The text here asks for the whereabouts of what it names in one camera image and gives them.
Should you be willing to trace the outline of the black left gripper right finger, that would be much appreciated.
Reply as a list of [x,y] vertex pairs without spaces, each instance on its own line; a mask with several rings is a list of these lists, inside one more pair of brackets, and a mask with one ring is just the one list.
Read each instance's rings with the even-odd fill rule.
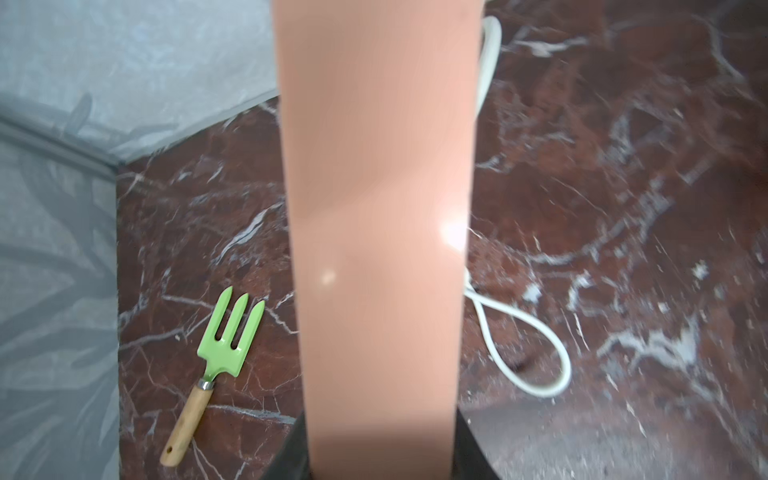
[[453,480],[499,480],[483,454],[469,424],[456,410],[454,450],[451,478]]

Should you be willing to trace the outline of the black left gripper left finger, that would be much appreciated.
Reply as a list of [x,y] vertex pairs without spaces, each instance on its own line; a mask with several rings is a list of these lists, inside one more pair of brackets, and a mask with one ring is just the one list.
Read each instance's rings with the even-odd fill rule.
[[306,418],[300,414],[262,480],[310,480],[312,478]]

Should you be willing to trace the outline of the pink power strip block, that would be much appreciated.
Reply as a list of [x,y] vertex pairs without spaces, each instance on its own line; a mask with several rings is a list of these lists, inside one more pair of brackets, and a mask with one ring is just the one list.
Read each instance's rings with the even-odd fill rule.
[[315,478],[451,475],[482,10],[272,6]]

